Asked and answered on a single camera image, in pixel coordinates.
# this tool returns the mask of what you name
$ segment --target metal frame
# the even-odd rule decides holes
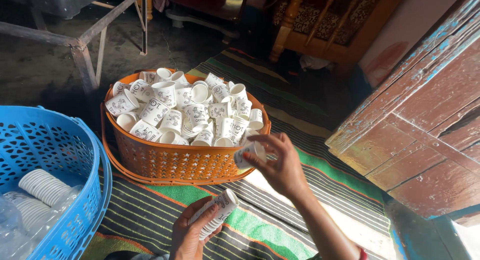
[[[73,60],[81,77],[81,83],[83,91],[86,95],[94,94],[100,85],[100,74],[102,72],[103,53],[105,48],[105,38],[107,34],[107,26],[123,11],[125,11],[133,3],[136,4],[137,0],[125,0],[120,5],[112,8],[112,10],[101,18],[98,22],[92,25],[85,33],[78,38],[69,36],[58,35],[46,30],[36,30],[19,25],[8,24],[0,22],[0,33],[8,34],[16,37],[33,39],[41,42],[48,42],[56,45],[68,46],[71,50]],[[140,54],[147,54],[147,0],[141,0],[141,26],[142,26],[142,49]],[[98,63],[96,68],[96,74],[93,69],[92,60],[88,52],[87,44],[92,41],[93,37],[100,36],[100,49],[98,51]]]

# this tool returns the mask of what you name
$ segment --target wooden door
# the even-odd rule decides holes
[[[327,140],[424,218],[480,203],[480,0],[459,0]]]

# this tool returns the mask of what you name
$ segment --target wall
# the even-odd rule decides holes
[[[376,87],[456,0],[404,0],[358,63]]]

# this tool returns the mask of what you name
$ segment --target right hand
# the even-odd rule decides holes
[[[278,156],[264,162],[255,154],[243,153],[243,158],[262,173],[274,190],[290,200],[310,190],[297,150],[285,133],[253,135],[248,140],[262,143],[268,153]]]

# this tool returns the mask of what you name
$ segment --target clear plastic wrap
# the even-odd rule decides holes
[[[0,255],[6,260],[25,260],[80,194],[83,185],[73,187],[28,229],[16,207],[31,196],[16,192],[0,195]]]

